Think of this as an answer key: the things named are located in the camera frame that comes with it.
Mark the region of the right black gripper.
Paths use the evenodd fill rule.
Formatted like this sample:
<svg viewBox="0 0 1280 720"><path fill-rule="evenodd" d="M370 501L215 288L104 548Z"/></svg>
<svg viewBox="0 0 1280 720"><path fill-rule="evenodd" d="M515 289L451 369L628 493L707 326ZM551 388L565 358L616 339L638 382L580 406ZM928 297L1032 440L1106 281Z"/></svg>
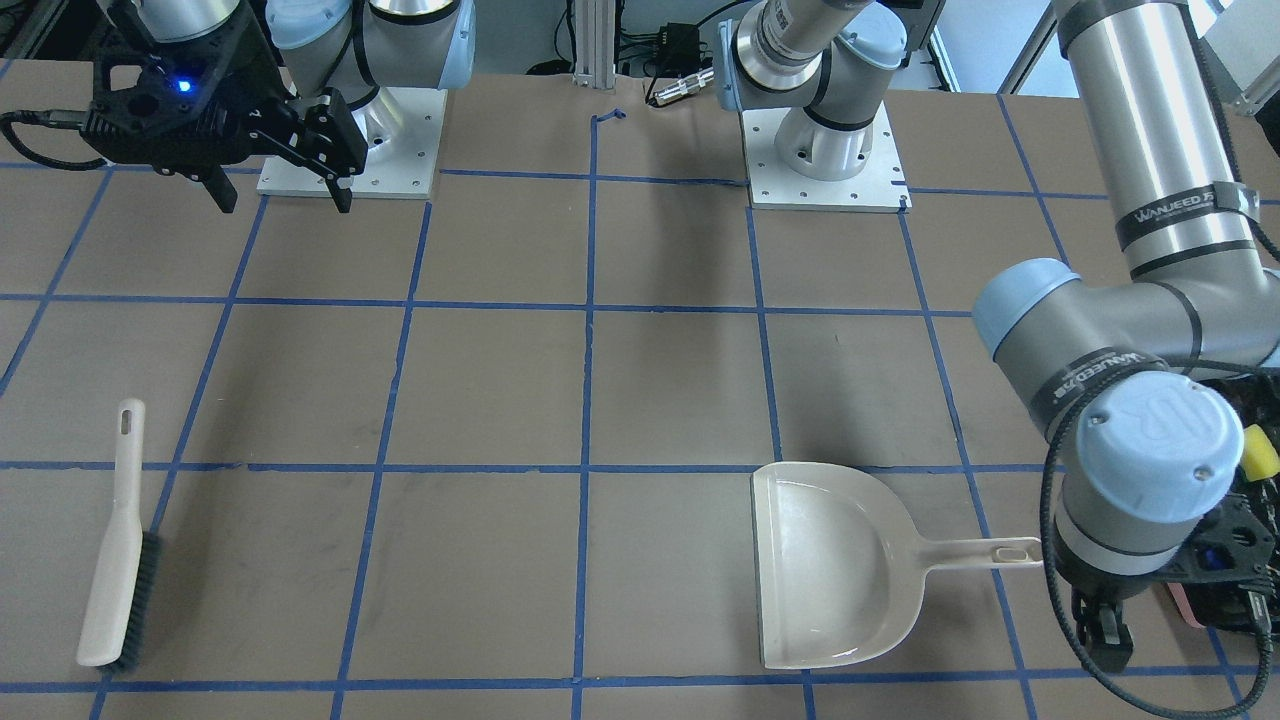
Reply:
<svg viewBox="0 0 1280 720"><path fill-rule="evenodd" d="M201 184L232 214L225 168L266 154L312 172L348 213L369 146L338 88L294 97L260 26L220 26L175 44L119 29L102 41L79 136L109 161Z"/></svg>

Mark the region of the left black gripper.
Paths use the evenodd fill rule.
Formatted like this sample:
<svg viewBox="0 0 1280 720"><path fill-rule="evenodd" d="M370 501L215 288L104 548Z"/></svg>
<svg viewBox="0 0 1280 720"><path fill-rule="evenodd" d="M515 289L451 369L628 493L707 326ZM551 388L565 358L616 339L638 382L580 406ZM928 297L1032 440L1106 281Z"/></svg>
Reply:
<svg viewBox="0 0 1280 720"><path fill-rule="evenodd" d="M1071 587L1073 600L1064 603L1061 616L1076 623L1082 601L1082 643L1094 665L1103 673L1126 671L1134 653L1132 632L1125 624L1123 601L1156 583L1190 582L1190 573L1162 568L1130 577L1102 571L1080 560L1061 560L1060 575Z"/></svg>

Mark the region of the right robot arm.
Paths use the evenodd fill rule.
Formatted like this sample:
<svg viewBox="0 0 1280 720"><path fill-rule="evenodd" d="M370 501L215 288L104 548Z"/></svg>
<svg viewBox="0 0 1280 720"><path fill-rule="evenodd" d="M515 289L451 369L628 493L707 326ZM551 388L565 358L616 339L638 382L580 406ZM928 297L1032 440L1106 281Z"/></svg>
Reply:
<svg viewBox="0 0 1280 720"><path fill-rule="evenodd" d="M104 1L119 33L100 50L77 122L90 147L205 187L264 159L259 191L428 199L447 95L474 68L471 1Z"/></svg>

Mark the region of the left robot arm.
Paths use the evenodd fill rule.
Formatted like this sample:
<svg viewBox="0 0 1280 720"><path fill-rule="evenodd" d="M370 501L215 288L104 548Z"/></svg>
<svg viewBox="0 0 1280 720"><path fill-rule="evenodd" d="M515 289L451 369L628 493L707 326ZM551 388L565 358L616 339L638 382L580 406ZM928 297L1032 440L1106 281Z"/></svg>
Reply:
<svg viewBox="0 0 1280 720"><path fill-rule="evenodd" d="M1091 287L1052 258L1001 272L972 311L982 342L1050 445L1039 538L929 541L869 474L828 451L751 478L762 662L842 667L914 628L936 569L1039 566L1065 580L1062 632L1119 673L1123 605L1152 584L1252 582L1271 539L1233 550L1204 528L1226 503L1245 428L1197 372L1277 370L1277 273L1257 247L1181 1L1055 1L1061 54L1091 124L1130 283Z"/></svg>

